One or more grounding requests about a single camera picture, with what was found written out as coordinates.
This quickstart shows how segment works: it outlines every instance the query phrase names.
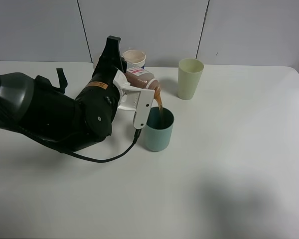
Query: white cup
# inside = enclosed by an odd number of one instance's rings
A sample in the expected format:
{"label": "white cup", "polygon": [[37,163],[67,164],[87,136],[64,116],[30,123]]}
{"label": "white cup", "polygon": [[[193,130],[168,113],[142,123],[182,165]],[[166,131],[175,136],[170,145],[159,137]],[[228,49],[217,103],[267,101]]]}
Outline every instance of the white cup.
{"label": "white cup", "polygon": [[123,53],[123,57],[126,61],[131,62],[138,67],[144,68],[146,55],[140,50],[127,50]]}

